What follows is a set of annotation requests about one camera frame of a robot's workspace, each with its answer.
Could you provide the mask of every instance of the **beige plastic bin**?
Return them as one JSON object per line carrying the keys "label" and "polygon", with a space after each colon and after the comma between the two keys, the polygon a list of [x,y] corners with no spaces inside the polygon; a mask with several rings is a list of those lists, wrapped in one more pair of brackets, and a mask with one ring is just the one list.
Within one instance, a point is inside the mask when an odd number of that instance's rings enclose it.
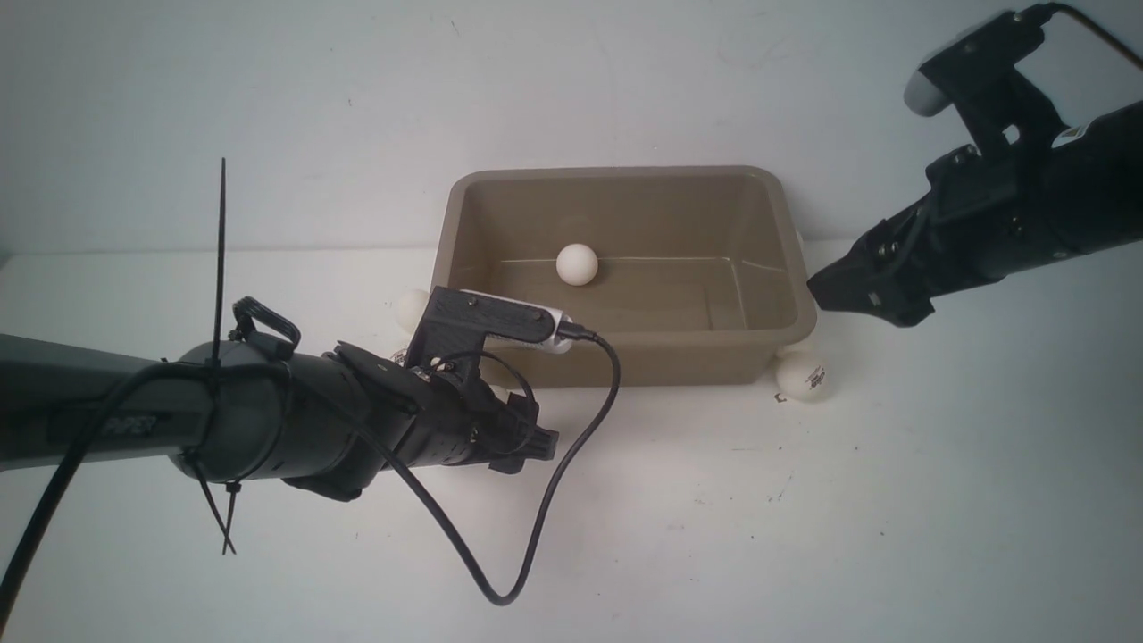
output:
{"label": "beige plastic bin", "polygon": [[[568,243],[599,255],[568,286]],[[615,347],[624,386],[752,383],[817,314],[782,185],[756,167],[480,171],[449,195],[433,284],[559,307]],[[490,340],[535,387],[600,387],[598,347],[547,355]],[[486,380],[515,385],[497,364]]]}

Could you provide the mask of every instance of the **white wall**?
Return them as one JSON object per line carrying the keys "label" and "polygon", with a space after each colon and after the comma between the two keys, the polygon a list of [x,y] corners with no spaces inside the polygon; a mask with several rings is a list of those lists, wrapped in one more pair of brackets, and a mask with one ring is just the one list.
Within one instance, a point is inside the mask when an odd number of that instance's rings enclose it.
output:
{"label": "white wall", "polygon": [[[812,267],[844,243],[808,243]],[[431,249],[234,252],[302,329],[386,353]],[[0,332],[176,357],[210,329],[208,252],[16,256]],[[839,388],[624,389],[555,497],[531,581],[493,608],[392,475],[339,505],[239,498],[237,557],[165,459],[85,466],[5,643],[1141,641],[1143,244],[937,299],[918,329],[826,313]],[[601,391],[538,392],[582,429]],[[505,588],[552,464],[418,473]],[[0,475],[6,561],[50,471]]]}
{"label": "white wall", "polygon": [[[968,140],[901,94],[1008,0],[6,0],[0,250],[433,244],[479,169],[751,163],[854,236]],[[1143,49],[1137,0],[1079,2]],[[1065,119],[1143,74],[1064,17],[1022,65]]]}

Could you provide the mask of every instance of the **ping pong ball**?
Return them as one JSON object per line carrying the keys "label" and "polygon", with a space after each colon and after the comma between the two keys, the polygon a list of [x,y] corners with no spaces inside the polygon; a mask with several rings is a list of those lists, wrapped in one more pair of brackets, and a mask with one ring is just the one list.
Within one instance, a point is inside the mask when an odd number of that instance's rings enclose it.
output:
{"label": "ping pong ball", "polygon": [[825,362],[813,352],[786,355],[775,373],[782,395],[801,402],[814,402],[825,395]]}
{"label": "ping pong ball", "polygon": [[572,243],[555,257],[555,272],[570,286],[590,282],[596,278],[597,271],[599,271],[599,257],[583,243]]}
{"label": "ping pong ball", "polygon": [[408,333],[415,333],[421,325],[421,315],[425,313],[425,305],[429,304],[429,292],[419,288],[408,290],[397,298],[393,306],[393,315],[397,318],[397,325]]}

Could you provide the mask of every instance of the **wire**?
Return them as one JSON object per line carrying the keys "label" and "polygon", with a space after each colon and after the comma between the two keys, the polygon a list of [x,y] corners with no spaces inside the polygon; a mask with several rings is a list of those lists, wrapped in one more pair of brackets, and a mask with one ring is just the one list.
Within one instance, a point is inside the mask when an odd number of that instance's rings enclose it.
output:
{"label": "wire", "polygon": [[547,482],[547,489],[544,490],[544,498],[539,501],[539,509],[536,513],[536,522],[531,528],[531,538],[528,539],[528,547],[523,553],[523,563],[520,565],[520,573],[517,576],[515,584],[512,586],[512,589],[504,595],[497,594],[491,584],[488,582],[488,578],[485,576],[483,570],[480,569],[480,563],[478,563],[475,556],[472,555],[472,550],[469,549],[469,546],[464,542],[464,538],[456,530],[456,525],[454,525],[453,521],[449,520],[448,514],[445,513],[445,509],[441,508],[440,504],[438,504],[432,495],[429,493],[429,490],[421,484],[421,481],[413,475],[413,472],[410,472],[409,468],[401,463],[397,455],[390,451],[389,448],[386,448],[377,439],[377,436],[374,435],[369,427],[352,417],[349,412],[338,407],[337,403],[301,380],[297,380],[296,385],[304,388],[317,400],[321,401],[342,421],[352,426],[361,440],[369,444],[377,452],[377,455],[381,456],[394,472],[397,472],[397,475],[405,481],[405,484],[408,485],[413,493],[421,500],[421,503],[425,506],[425,509],[427,509],[432,517],[437,521],[437,524],[440,525],[445,536],[448,537],[453,547],[456,548],[456,553],[461,556],[461,561],[464,562],[464,566],[469,569],[469,573],[472,574],[472,580],[477,582],[477,587],[480,588],[480,592],[494,605],[503,606],[515,601],[517,597],[520,596],[520,592],[523,590],[523,585],[528,580],[528,573],[531,571],[531,563],[536,557],[536,548],[539,546],[539,535],[544,529],[544,521],[547,517],[547,511],[551,508],[552,498],[555,497],[555,488],[559,487],[560,480],[563,477],[563,473],[567,472],[568,466],[572,464],[572,459],[575,458],[576,453],[580,453],[580,450],[583,449],[588,439],[596,433],[596,429],[598,429],[604,423],[604,419],[607,418],[608,412],[612,410],[612,405],[615,404],[615,397],[620,393],[620,357],[615,354],[615,349],[612,348],[612,345],[607,344],[607,340],[596,336],[594,333],[584,335],[584,337],[577,339],[594,343],[604,349],[605,353],[607,353],[607,357],[612,361],[612,388],[608,391],[607,399],[604,401],[604,404],[599,408],[599,412],[596,413],[596,417],[588,425],[588,428],[584,429],[583,434],[581,434],[580,437],[572,444],[572,448],[568,449],[568,452],[560,460],[559,465],[557,465],[555,472],[552,473],[552,477]]}
{"label": "wire", "polygon": [[1120,56],[1127,58],[1133,65],[1143,71],[1143,57],[1135,51],[1132,51],[1127,45],[1124,45],[1124,42],[1112,35],[1111,32],[1100,26],[1095,21],[1084,14],[1084,11],[1080,11],[1071,5],[1064,5],[1062,2],[1048,2],[1047,6],[1052,10],[1071,16],[1073,21],[1087,27],[1087,30],[1094,33],[1100,40],[1103,40],[1109,47],[1118,51]]}
{"label": "wire", "polygon": [[[497,364],[503,367],[509,372],[510,376],[512,376],[515,379],[517,384],[520,385],[520,389],[523,391],[523,396],[528,399],[528,404],[530,405],[530,409],[536,408],[536,395],[531,391],[531,385],[529,385],[528,380],[523,377],[523,375],[517,371],[511,364],[507,363],[507,361],[499,357],[498,355],[488,353],[487,351],[462,351],[459,353],[450,353],[448,355],[443,355],[438,360],[440,360],[441,363],[445,363],[445,362],[450,362],[453,360],[458,360],[461,357],[487,357],[488,360],[496,362]],[[515,445],[515,448],[513,448],[511,451],[493,451],[493,453],[495,453],[496,456],[511,456],[517,451],[520,451],[521,449],[528,445],[528,441],[531,440],[531,436],[536,435],[536,428],[537,428],[536,421],[528,419],[528,433],[525,434],[523,440],[520,441],[520,444]]]}
{"label": "wire", "polygon": [[51,517],[55,515],[64,492],[67,491],[67,485],[71,484],[72,479],[75,476],[75,471],[79,469],[87,452],[91,449],[91,444],[98,437],[99,429],[103,428],[111,418],[111,415],[118,411],[131,394],[144,385],[158,380],[197,380],[208,384],[210,378],[215,377],[219,379],[265,377],[283,379],[283,375],[285,371],[277,364],[242,364],[216,371],[202,364],[163,362],[146,367],[115,385],[115,388],[103,399],[103,404],[91,416],[91,419],[72,440],[67,452],[64,453],[59,466],[56,467],[56,472],[51,475],[48,487],[45,488],[43,495],[40,497],[40,501],[37,504],[31,520],[27,522],[27,527],[24,528],[24,536],[21,537],[19,544],[16,545],[16,552],[11,555],[11,561],[9,561],[8,569],[5,571],[3,580],[0,581],[0,636],[3,636],[13,606],[16,603],[16,596],[19,594],[19,587],[23,585],[24,577],[27,576],[27,570],[32,565],[32,558],[35,556],[35,552],[43,540],[48,523],[51,522]]}

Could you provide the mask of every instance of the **white table surface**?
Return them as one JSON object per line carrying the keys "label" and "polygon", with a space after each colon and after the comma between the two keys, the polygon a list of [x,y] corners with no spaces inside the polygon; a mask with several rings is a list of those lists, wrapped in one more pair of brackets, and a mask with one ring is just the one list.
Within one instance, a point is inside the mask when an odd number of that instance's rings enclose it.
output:
{"label": "white table surface", "polygon": [[[810,266],[847,243],[812,242]],[[226,299],[302,349],[400,343],[430,249],[255,251]],[[234,541],[165,460],[85,466],[5,643],[1132,641],[1143,638],[1143,247],[936,300],[914,330],[824,313],[826,402],[624,389],[557,495],[531,580],[494,608],[399,479],[341,505],[245,487]],[[17,256],[0,331],[144,357],[208,339],[208,254]],[[543,391],[566,448],[604,392]],[[418,474],[511,585],[552,464]],[[0,475],[0,552],[49,471]]]}

